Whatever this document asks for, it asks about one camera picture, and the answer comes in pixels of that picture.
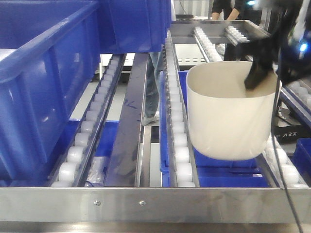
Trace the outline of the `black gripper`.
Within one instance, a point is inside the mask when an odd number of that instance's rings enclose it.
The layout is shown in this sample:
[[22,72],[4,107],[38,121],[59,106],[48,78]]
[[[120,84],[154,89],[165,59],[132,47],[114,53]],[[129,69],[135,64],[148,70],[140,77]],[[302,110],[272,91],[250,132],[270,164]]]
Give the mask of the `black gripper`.
[[252,65],[244,86],[247,90],[255,89],[269,72],[273,71],[273,62],[277,61],[278,37],[270,36],[267,38],[256,39],[250,42],[238,43],[237,45],[227,45],[227,60],[244,59],[245,56],[253,57]]

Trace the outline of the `black robot base ARX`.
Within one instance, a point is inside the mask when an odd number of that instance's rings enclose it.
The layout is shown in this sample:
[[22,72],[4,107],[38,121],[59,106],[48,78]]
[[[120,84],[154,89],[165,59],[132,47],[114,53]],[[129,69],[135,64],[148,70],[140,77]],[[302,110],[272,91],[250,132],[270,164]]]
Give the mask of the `black robot base ARX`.
[[296,142],[300,138],[307,138],[310,132],[298,121],[293,111],[279,107],[274,117],[273,136],[278,143]]

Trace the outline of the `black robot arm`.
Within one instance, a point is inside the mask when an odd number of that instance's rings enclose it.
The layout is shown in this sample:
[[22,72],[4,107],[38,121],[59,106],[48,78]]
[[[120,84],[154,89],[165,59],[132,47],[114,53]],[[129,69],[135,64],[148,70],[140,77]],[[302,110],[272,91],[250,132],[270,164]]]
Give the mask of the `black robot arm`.
[[281,17],[266,38],[239,42],[236,57],[253,57],[252,65],[244,80],[245,88],[255,89],[278,64],[284,85],[311,74],[311,2],[309,0],[271,0],[259,4],[281,11]]

